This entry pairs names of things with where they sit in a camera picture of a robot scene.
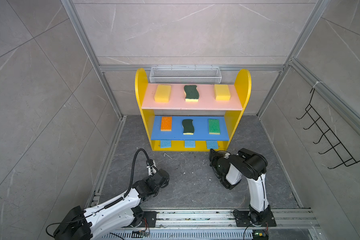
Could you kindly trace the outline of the yellow sponge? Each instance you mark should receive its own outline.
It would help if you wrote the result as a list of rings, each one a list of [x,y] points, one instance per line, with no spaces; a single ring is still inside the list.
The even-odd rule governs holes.
[[[171,85],[158,85],[154,96],[155,102],[168,103],[170,100],[171,91],[172,91]]]
[[[231,92],[228,85],[214,85],[214,93],[216,101],[229,101]]]

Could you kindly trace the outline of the dark green sponge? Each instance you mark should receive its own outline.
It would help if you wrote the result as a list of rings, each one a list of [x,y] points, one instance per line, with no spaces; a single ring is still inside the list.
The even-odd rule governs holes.
[[[193,135],[195,133],[195,128],[193,125],[192,119],[182,120],[183,134],[184,135]]]
[[[185,85],[184,93],[185,93],[185,101],[186,102],[198,102],[200,98],[200,94],[197,90],[197,85]]]

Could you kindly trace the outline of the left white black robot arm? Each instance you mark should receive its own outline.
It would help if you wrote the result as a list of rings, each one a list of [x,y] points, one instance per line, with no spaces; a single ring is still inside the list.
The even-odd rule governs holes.
[[[132,185],[126,196],[120,194],[100,205],[82,209],[72,208],[57,223],[51,235],[55,240],[97,240],[113,230],[136,227],[144,217],[140,204],[155,197],[169,184],[169,174],[160,169]]]

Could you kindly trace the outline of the blue sponge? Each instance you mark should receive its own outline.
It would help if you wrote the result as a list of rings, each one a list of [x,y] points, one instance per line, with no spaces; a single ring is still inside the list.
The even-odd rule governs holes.
[[[161,149],[167,149],[172,147],[172,141],[171,140],[161,140],[160,141],[160,148]]]
[[[195,148],[196,142],[195,141],[185,141],[185,148]]]
[[[219,145],[218,145],[218,142],[217,141],[206,141],[206,144],[207,144],[207,149],[218,149],[219,148]]]

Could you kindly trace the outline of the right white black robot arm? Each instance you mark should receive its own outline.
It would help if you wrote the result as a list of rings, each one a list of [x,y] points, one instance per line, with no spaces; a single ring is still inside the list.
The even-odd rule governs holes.
[[[250,191],[250,223],[255,226],[263,224],[266,217],[272,213],[266,195],[266,158],[245,148],[235,155],[210,149],[209,160],[216,177],[226,189],[232,190],[243,177],[247,179]]]

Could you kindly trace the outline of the light green sponge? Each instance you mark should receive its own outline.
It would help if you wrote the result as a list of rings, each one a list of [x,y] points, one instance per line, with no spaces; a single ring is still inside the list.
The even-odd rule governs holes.
[[[208,127],[210,135],[220,135],[220,120],[219,119],[208,119]]]

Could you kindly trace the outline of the orange sponge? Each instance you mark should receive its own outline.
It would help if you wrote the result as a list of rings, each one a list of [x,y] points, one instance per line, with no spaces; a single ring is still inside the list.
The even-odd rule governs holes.
[[[171,132],[172,131],[172,117],[162,117],[161,118],[161,132]]]

